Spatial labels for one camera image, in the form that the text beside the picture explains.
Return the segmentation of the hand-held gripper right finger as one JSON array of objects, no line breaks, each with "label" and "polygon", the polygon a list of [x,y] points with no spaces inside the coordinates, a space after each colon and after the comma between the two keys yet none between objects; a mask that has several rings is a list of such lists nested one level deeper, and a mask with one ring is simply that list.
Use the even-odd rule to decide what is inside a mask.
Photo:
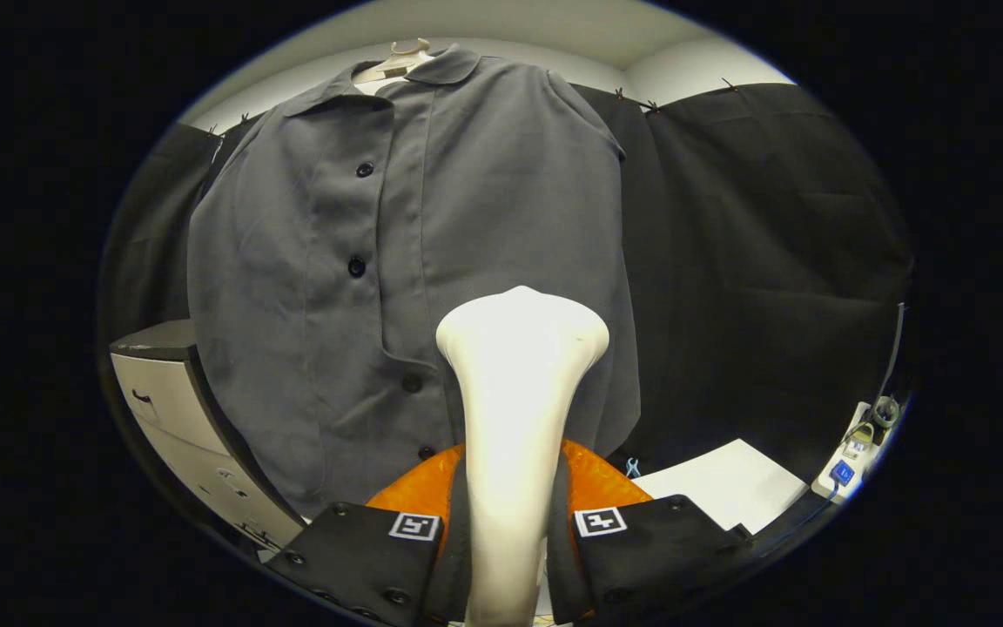
[{"label": "hand-held gripper right finger", "polygon": [[593,451],[562,441],[547,523],[558,623],[622,622],[696,602],[748,566],[755,540],[688,496],[654,497]]}]

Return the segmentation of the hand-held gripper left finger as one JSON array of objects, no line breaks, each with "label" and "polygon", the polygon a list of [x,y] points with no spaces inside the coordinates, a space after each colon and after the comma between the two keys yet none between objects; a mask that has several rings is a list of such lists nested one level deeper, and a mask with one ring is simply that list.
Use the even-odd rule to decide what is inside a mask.
[{"label": "hand-held gripper left finger", "polygon": [[434,454],[365,504],[331,504],[267,568],[375,622],[462,622],[471,583],[463,454],[462,444]]}]

